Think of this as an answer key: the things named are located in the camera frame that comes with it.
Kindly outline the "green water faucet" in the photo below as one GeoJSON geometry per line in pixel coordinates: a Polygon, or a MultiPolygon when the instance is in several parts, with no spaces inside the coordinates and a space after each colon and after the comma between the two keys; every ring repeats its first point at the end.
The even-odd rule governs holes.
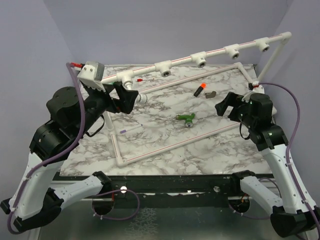
{"type": "Polygon", "coordinates": [[[195,113],[191,113],[189,115],[176,115],[175,116],[175,119],[176,120],[184,120],[184,125],[187,127],[187,128],[191,128],[193,126],[193,119],[195,118],[195,113]]]}

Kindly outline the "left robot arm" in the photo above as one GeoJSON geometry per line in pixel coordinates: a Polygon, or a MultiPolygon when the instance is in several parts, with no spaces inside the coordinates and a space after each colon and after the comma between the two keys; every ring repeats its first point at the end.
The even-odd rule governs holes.
{"type": "Polygon", "coordinates": [[[104,88],[89,89],[88,97],[82,99],[78,88],[67,86],[47,102],[50,120],[36,130],[31,140],[27,168],[18,190],[0,204],[10,216],[7,225],[12,233],[46,226],[66,207],[84,198],[112,196],[112,182],[101,171],[67,187],[50,186],[70,152],[104,112],[129,114],[133,110],[138,91],[127,90],[120,82],[104,88]]]}

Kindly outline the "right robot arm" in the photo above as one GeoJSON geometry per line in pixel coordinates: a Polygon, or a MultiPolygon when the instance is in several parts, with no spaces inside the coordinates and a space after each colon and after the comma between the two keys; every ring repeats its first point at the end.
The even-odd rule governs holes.
{"type": "Polygon", "coordinates": [[[281,196],[262,185],[249,170],[232,174],[230,191],[252,197],[268,213],[273,229],[282,238],[314,230],[320,223],[320,208],[299,177],[283,129],[272,122],[273,102],[263,93],[253,93],[247,101],[243,98],[229,92],[215,105],[217,115],[223,116],[231,107],[228,118],[248,128],[248,139],[268,163],[281,196]]]}

